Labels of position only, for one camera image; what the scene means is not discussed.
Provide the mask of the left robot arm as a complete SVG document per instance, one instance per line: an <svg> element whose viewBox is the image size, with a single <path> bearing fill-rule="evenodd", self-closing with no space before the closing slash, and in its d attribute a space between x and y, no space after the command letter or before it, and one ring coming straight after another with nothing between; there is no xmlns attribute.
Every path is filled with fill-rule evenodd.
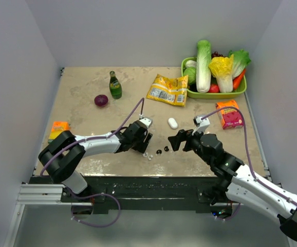
<svg viewBox="0 0 297 247"><path fill-rule="evenodd" d="M152 138L149 133L153 120L147 117L134 121L115 132L98 136L73 135L69 130L57 136L38 156L55 184L63 184L79 202L90 197L84 177L76 171L82 158L103 153L120 153L133 149L144 153Z"/></svg>

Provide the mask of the dark red grapes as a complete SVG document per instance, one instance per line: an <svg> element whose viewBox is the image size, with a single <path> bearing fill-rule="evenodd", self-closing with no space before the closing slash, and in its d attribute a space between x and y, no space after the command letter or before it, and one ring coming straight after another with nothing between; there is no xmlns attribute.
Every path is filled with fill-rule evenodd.
<svg viewBox="0 0 297 247"><path fill-rule="evenodd" d="M213 58L216 58L216 57L224 57L224 55L219 54L218 52L215 51L214 53L211 54L211 58L213 59Z"/></svg>

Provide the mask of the green glass bottle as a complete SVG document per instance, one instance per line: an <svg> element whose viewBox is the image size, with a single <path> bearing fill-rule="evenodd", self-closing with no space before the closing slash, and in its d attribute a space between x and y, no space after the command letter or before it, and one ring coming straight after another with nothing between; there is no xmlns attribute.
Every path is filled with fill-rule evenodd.
<svg viewBox="0 0 297 247"><path fill-rule="evenodd" d="M122 86L119 80L116 77L114 71L109 72L110 81L109 81L109 90L114 99L120 99L122 97Z"/></svg>

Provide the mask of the green lettuce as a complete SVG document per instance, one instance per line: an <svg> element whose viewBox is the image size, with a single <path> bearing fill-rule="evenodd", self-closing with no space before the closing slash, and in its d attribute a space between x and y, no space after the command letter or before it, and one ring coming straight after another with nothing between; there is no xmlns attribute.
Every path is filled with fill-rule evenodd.
<svg viewBox="0 0 297 247"><path fill-rule="evenodd" d="M251 63L251 59L249 52L244 49L237 51L230 50L228 57L230 58L231 56L233 56L232 78L235 79Z"/></svg>

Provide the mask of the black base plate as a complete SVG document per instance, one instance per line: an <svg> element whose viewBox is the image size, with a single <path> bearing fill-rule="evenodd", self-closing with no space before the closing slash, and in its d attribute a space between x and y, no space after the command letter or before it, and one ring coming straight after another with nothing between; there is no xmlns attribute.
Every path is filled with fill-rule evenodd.
<svg viewBox="0 0 297 247"><path fill-rule="evenodd" d="M74 198L62 190L61 201L75 214L108 214L110 210L194 211L227 218L236 203L213 190L214 177L86 177L89 188Z"/></svg>

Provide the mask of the green plastic basket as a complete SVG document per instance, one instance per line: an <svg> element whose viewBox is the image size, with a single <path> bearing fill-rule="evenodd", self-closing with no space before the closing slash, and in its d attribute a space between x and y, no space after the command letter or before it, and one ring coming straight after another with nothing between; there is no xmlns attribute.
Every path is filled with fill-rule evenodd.
<svg viewBox="0 0 297 247"><path fill-rule="evenodd" d="M240 96L241 94L243 94L246 89L247 89L247 80L246 80L246 76L242 77L241 83L239 84L239 87L234 90L231 93L199 93L196 91L196 84L193 84L194 90L191 90L190 86L188 86L188 94L187 96L193 99L234 99L238 96Z"/></svg>

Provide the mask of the red tomato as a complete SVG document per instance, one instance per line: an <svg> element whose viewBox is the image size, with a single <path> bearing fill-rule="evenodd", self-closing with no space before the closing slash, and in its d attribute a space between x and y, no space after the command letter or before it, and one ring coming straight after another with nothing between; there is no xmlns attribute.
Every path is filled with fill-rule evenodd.
<svg viewBox="0 0 297 247"><path fill-rule="evenodd" d="M212 83L211 85L210 85L210 89L209 89L209 91L208 91L208 93L220 93L220 89L219 89L219 86L218 86L218 84L214 84L214 83Z"/></svg>

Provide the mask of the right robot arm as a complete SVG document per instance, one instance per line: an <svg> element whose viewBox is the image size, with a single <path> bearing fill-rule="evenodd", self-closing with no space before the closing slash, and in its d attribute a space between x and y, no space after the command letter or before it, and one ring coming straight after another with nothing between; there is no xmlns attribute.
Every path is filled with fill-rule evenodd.
<svg viewBox="0 0 297 247"><path fill-rule="evenodd" d="M218 202L227 199L260 212L279 224L288 238L297 242L297 195L273 184L249 165L223 149L215 134L180 130L168 137L174 151L185 143L184 152L193 151L220 179L213 189Z"/></svg>

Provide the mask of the orange yellow juice carton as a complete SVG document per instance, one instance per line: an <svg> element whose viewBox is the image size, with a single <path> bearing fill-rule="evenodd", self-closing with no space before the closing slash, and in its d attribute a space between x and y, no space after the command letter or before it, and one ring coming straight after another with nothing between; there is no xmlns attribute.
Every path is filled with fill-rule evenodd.
<svg viewBox="0 0 297 247"><path fill-rule="evenodd" d="M70 130L70 125L66 121L54 121L49 138L48 143L51 143L54 139L56 139L63 131Z"/></svg>

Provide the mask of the aluminium rail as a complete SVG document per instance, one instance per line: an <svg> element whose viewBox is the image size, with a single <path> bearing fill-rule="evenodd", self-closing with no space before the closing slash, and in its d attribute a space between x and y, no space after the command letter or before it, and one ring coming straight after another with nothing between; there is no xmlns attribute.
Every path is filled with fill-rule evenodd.
<svg viewBox="0 0 297 247"><path fill-rule="evenodd" d="M23 205L56 205L61 203L62 185L23 184L17 203Z"/></svg>

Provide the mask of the purple red onion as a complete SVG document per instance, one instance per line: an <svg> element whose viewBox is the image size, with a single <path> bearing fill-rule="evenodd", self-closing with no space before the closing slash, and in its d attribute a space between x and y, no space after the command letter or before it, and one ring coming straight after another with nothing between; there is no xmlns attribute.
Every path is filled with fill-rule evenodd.
<svg viewBox="0 0 297 247"><path fill-rule="evenodd" d="M97 95L95 98L94 98L94 103L97 107L105 107L107 106L108 104L108 97L106 95Z"/></svg>

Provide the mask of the yellow snack bag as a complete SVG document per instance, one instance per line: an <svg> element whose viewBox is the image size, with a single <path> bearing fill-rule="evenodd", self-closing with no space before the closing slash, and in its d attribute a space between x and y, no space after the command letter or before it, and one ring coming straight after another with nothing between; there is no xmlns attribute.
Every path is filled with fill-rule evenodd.
<svg viewBox="0 0 297 247"><path fill-rule="evenodd" d="M157 74L146 95L147 99L184 107L187 99L188 76L168 78Z"/></svg>

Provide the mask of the white cauliflower piece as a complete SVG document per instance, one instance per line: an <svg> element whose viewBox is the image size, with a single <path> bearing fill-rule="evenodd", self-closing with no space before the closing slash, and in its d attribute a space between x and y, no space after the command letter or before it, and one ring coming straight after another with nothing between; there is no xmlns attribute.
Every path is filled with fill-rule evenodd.
<svg viewBox="0 0 297 247"><path fill-rule="evenodd" d="M196 68L196 61L194 61L194 60L188 60L188 61L185 63L185 68L189 68L189 67L194 67L194 68Z"/></svg>

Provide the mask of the orange carrot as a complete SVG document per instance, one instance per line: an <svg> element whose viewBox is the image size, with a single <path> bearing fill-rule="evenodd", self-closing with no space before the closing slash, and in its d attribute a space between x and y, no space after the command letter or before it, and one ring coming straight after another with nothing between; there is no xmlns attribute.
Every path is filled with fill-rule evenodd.
<svg viewBox="0 0 297 247"><path fill-rule="evenodd" d="M233 90L237 90L244 75L245 75L246 69L244 69L239 76L233 79Z"/></svg>

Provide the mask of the pink orange snack box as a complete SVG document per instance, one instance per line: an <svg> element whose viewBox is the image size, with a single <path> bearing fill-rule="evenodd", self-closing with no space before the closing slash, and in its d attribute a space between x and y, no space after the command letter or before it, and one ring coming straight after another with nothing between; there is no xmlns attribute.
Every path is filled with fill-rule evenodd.
<svg viewBox="0 0 297 247"><path fill-rule="evenodd" d="M217 114L221 127L224 130L243 127L243 118L234 108L239 109L238 104L234 99L218 102L216 104L216 109L221 109Z"/></svg>

